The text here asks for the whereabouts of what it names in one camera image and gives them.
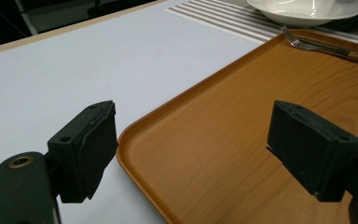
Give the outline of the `white plate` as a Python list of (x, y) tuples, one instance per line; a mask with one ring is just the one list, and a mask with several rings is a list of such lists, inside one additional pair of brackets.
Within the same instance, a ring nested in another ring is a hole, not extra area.
[(292, 27), (313, 27), (358, 15), (358, 0), (247, 0), (268, 19)]

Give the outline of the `wooden-handled fork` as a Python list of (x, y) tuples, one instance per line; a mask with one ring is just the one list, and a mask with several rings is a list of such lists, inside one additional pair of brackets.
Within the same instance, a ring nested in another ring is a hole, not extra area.
[(294, 48), (303, 49), (307, 51), (320, 51), (323, 53), (335, 55), (348, 61), (358, 63), (358, 51), (328, 46), (326, 44), (315, 41), (301, 41), (300, 39), (292, 35), (286, 26), (282, 26), (281, 31), (287, 41), (290, 43), (290, 45)]

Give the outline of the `brown wood-look tray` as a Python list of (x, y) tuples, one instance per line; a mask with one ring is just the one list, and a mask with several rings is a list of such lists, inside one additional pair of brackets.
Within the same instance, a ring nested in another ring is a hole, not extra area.
[(277, 100), (358, 136), (358, 63), (277, 36), (133, 123), (117, 160), (170, 223), (349, 224), (268, 151)]

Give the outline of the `white-legged desk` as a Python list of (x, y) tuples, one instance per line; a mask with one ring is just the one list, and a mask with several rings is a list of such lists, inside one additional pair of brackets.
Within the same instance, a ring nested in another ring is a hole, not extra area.
[(24, 5), (22, 4), (22, 1), (21, 0), (14, 0), (18, 9), (19, 9), (19, 12), (27, 26), (27, 28), (29, 29), (31, 35), (37, 35), (38, 32), (36, 30), (36, 28), (34, 27), (32, 21), (31, 21), (31, 18), (26, 10), (26, 8), (24, 7)]

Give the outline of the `striped placemat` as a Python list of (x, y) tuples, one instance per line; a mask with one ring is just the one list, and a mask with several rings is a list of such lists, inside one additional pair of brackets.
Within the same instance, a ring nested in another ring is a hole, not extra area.
[[(169, 7), (167, 12), (256, 44), (264, 44), (281, 32), (278, 24), (239, 0), (189, 0)], [(350, 32), (335, 31), (323, 26), (310, 30), (358, 43), (358, 28)]]

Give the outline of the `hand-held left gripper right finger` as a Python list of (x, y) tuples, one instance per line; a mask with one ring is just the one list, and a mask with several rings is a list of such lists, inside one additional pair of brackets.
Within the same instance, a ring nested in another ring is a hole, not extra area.
[(346, 168), (358, 158), (358, 137), (307, 108), (273, 105), (268, 150), (320, 202), (339, 202)]

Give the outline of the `light wooden table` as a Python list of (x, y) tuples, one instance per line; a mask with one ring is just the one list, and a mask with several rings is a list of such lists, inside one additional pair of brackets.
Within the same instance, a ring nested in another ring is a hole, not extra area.
[(75, 31), (77, 29), (88, 27), (88, 26), (97, 24), (99, 22), (112, 20), (114, 18), (118, 18), (118, 17), (124, 16), (126, 14), (131, 14), (132, 12), (135, 12), (135, 11), (138, 11), (138, 10), (143, 10), (144, 8), (152, 7), (154, 5), (163, 3), (165, 1), (166, 0), (156, 0), (156, 1), (153, 1), (153, 2), (150, 2), (150, 3), (147, 3), (147, 4), (137, 6), (137, 7), (132, 7), (132, 8), (121, 10), (119, 12), (104, 15), (104, 16), (101, 16), (99, 18), (92, 19), (92, 20), (89, 20), (89, 21), (82, 21), (82, 22), (72, 24), (72, 25), (69, 25), (69, 26), (65, 26), (65, 27), (62, 27), (62, 28), (59, 28), (59, 29), (56, 29), (56, 30), (48, 31), (48, 32), (45, 32), (43, 34), (33, 35), (33, 36), (29, 36), (29, 37), (26, 37), (26, 38), (23, 38), (23, 39), (20, 39), (20, 40), (5, 43), (3, 45), (0, 45), (0, 52), (6, 51), (6, 50), (9, 50), (9, 49), (14, 49), (14, 48), (26, 46), (26, 45), (32, 44), (34, 42), (37, 42), (37, 41), (41, 41), (41, 40), (44, 40), (44, 39), (47, 39), (47, 38), (51, 38), (53, 36), (73, 32), (73, 31)]

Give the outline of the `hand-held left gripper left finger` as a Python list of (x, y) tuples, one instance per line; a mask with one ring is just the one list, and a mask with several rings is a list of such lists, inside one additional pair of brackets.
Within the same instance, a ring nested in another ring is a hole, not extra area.
[(48, 140), (53, 192), (64, 203), (93, 197), (116, 154), (115, 114), (112, 101), (89, 105)]

